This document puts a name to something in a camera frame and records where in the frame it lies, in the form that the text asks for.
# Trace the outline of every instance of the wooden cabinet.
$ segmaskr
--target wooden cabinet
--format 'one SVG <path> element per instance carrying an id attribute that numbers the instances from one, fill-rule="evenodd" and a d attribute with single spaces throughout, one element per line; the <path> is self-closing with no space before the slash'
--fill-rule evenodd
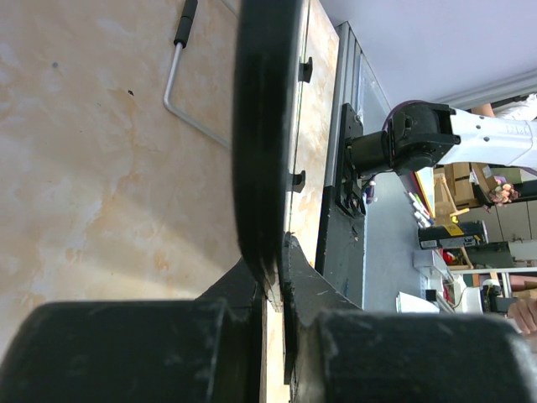
<path id="1" fill-rule="evenodd" d="M 537 201 L 493 207 L 490 214 L 482 208 L 473 208 L 460 219 L 464 222 L 483 220 L 489 242 L 537 239 Z"/>
<path id="2" fill-rule="evenodd" d="M 527 202 L 509 204 L 506 207 L 498 207 L 497 210 L 504 241 L 531 239 Z"/>
<path id="3" fill-rule="evenodd" d="M 537 239 L 537 200 L 528 201 L 528 216 L 531 238 Z"/>

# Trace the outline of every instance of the black mounting plate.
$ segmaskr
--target black mounting plate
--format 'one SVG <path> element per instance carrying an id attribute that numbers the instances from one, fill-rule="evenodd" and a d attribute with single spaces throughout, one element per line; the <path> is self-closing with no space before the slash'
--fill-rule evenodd
<path id="1" fill-rule="evenodd" d="M 363 136 L 363 125 L 350 103 L 341 107 L 340 136 L 336 164 L 336 204 L 350 217 L 365 214 L 362 180 L 352 168 L 347 146 Z"/>

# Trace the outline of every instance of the marble surface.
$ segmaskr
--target marble surface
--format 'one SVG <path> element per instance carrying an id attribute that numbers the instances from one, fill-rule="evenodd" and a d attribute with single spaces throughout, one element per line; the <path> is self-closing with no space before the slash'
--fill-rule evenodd
<path id="1" fill-rule="evenodd" d="M 338 44 L 339 37 L 321 3 L 311 0 L 305 59 L 313 58 L 313 75 L 310 83 L 302 87 L 295 160 L 295 173 L 305 170 L 306 181 L 304 190 L 292 195 L 289 228 L 312 266 L 321 216 Z"/>
<path id="2" fill-rule="evenodd" d="M 162 102 L 182 4 L 0 3 L 0 355 L 46 301 L 196 297 L 237 262 L 230 153 Z M 236 34 L 200 1 L 174 93 L 227 138 Z"/>

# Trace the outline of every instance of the wall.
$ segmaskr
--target wall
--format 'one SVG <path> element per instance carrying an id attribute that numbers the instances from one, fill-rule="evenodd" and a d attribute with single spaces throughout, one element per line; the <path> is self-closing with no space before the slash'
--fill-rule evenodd
<path id="1" fill-rule="evenodd" d="M 531 0 L 322 0 L 335 24 L 349 21 L 392 107 L 448 98 L 534 71 Z"/>
<path id="2" fill-rule="evenodd" d="M 236 263 L 230 153 L 162 102 L 182 3 L 0 4 L 0 355 L 46 301 L 195 297 Z M 227 138 L 236 30 L 200 1 L 174 94 Z"/>

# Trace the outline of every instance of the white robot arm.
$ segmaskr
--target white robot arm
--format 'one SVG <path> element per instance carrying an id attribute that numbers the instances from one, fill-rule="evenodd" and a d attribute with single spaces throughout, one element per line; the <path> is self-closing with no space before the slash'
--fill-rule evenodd
<path id="1" fill-rule="evenodd" d="M 488 118 L 455 110 L 453 134 L 461 137 L 439 161 L 481 162 L 525 168 L 537 167 L 537 122 Z"/>
<path id="2" fill-rule="evenodd" d="M 348 165 L 360 176 L 399 175 L 454 162 L 537 168 L 537 122 L 488 118 L 447 105 L 406 102 L 385 129 L 347 142 Z"/>

